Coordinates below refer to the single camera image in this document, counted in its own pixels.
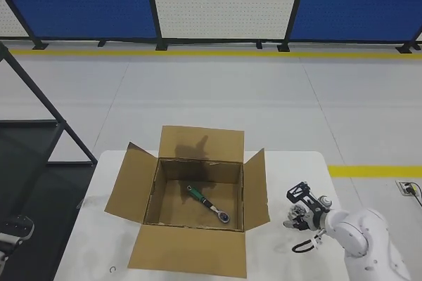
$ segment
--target wrench head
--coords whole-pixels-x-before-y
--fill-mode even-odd
[[[222,223],[228,223],[230,221],[230,216],[224,211],[218,211],[217,217]]]

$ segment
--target cardboard box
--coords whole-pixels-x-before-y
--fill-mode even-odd
[[[243,155],[242,131],[164,126],[158,158],[130,143],[105,208],[142,224],[128,267],[247,277],[245,231],[270,219],[264,149],[245,164]]]

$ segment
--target floor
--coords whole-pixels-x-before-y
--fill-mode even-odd
[[[396,52],[382,46],[358,51]],[[157,150],[162,125],[180,124],[244,130],[246,150],[316,150],[333,165],[422,165],[422,60],[17,59],[97,157],[105,150],[123,150],[129,141]],[[50,117],[1,63],[0,119]],[[85,157],[63,136],[52,160],[78,159]],[[412,277],[422,280],[422,211],[414,198],[400,195],[395,180],[333,182],[346,209],[372,207],[385,215]],[[422,187],[422,178],[410,180]]]

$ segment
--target white table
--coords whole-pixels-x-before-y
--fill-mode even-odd
[[[100,156],[55,280],[241,280],[127,268],[140,224],[104,212],[124,154],[125,151],[105,151]],[[246,152],[245,159],[254,154]],[[322,155],[266,152],[266,173],[271,222],[246,233],[248,279],[349,280],[344,251],[335,240],[324,237],[319,250],[294,254],[291,248],[312,237],[313,232],[299,232],[282,225],[291,206],[286,191],[300,181],[307,181],[317,197],[328,195],[333,200],[333,208],[340,207]]]

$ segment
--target box flap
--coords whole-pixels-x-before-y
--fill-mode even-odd
[[[105,211],[142,223],[158,160],[129,143]]]
[[[270,222],[264,148],[244,164],[244,230]]]
[[[128,267],[246,278],[245,234],[142,225]]]
[[[163,126],[159,156],[242,163],[244,132]]]

